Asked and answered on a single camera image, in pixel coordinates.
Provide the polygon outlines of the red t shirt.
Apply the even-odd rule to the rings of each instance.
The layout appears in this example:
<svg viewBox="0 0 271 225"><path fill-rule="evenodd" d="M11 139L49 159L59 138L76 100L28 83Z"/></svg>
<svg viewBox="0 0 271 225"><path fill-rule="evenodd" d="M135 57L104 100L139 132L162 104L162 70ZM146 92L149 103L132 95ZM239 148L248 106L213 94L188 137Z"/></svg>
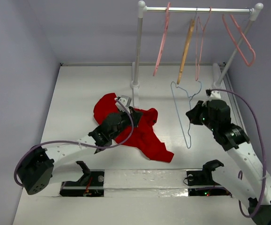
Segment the red t shirt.
<svg viewBox="0 0 271 225"><path fill-rule="evenodd" d="M94 106L94 118L98 124L101 124L108 114L119 111L115 105L115 98L115 93L105 94ZM138 148L150 160L170 163L174 154L166 149L165 144L153 131L158 119L157 110L155 108L149 110L135 108L135 110L142 112L143 115L131 137L123 145Z"/></svg>

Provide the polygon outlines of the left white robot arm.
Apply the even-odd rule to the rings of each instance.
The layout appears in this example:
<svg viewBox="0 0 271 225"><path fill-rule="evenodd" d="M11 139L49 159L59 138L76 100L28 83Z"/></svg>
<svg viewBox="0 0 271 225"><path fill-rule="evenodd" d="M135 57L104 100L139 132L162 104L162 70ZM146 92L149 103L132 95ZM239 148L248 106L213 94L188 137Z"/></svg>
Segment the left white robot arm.
<svg viewBox="0 0 271 225"><path fill-rule="evenodd" d="M15 183L29 195L56 182L86 184L90 169L79 158L124 144L142 116L142 112L130 106L108 114L99 126L77 141L48 141L31 147L15 167Z"/></svg>

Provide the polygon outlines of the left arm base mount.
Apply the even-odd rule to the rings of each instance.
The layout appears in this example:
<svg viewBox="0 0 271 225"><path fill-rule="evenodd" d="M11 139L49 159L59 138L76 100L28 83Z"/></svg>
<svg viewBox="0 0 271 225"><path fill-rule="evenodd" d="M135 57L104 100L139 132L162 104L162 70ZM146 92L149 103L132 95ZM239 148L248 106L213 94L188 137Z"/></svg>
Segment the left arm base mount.
<svg viewBox="0 0 271 225"><path fill-rule="evenodd" d="M104 170L91 171L83 161L77 161L83 175L77 181L62 182L60 196L62 197L103 197Z"/></svg>

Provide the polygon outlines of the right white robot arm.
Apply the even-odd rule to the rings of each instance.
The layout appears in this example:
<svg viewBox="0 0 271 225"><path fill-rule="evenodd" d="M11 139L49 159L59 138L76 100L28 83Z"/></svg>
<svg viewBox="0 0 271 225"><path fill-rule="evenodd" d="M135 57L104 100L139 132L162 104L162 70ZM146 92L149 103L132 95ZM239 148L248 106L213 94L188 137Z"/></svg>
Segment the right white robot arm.
<svg viewBox="0 0 271 225"><path fill-rule="evenodd" d="M229 105L220 99L198 101L186 112L191 124L204 125L212 132L247 181L230 175L227 166L215 159L206 162L200 171L188 172L188 185L219 184L245 206L255 224L271 225L271 176L256 156L247 134L231 122L230 114Z"/></svg>

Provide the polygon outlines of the blue wire hanger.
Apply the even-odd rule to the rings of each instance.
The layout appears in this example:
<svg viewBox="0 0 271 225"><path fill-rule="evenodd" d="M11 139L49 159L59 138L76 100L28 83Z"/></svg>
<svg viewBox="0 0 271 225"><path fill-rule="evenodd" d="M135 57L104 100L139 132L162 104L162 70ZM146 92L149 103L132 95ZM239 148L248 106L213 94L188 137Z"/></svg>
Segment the blue wire hanger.
<svg viewBox="0 0 271 225"><path fill-rule="evenodd" d="M193 98L195 96L197 96L202 90L202 86L203 86L202 82L198 81L198 83L200 84L199 91L194 93L193 95L189 95L188 91L186 89L180 87L176 82L172 81L170 83L170 89L171 89L171 93L172 93L172 97L173 97L173 102L174 102L174 105L175 105L175 110L176 110L176 113L177 113L177 118L178 118L178 121L179 121L179 124L180 124L181 132L182 132L184 142L186 144L186 148L188 150L191 149L191 147L192 147L192 137L191 137L191 134L190 134L191 123L190 122L188 123L188 130L187 130L188 139L187 139L186 135L185 135L185 131L183 129L183 124L182 124L181 117L180 117L180 114L179 114L179 108L178 108L178 104L177 104L177 101L176 101L176 97L175 97L173 88L175 87L176 89L180 89L180 90L182 90L182 91L184 91L186 93L186 97L188 98L189 109L191 110L192 109L191 103L192 103Z"/></svg>

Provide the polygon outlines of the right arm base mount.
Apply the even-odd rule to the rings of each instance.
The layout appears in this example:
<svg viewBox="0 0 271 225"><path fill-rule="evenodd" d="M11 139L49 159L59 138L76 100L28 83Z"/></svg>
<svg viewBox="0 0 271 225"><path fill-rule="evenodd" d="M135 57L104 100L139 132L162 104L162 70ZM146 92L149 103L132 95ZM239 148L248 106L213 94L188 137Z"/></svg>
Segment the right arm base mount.
<svg viewBox="0 0 271 225"><path fill-rule="evenodd" d="M187 171L183 183L188 186L189 196L232 196L224 187L216 183L212 178L212 172L224 164L215 159L205 163L200 170Z"/></svg>

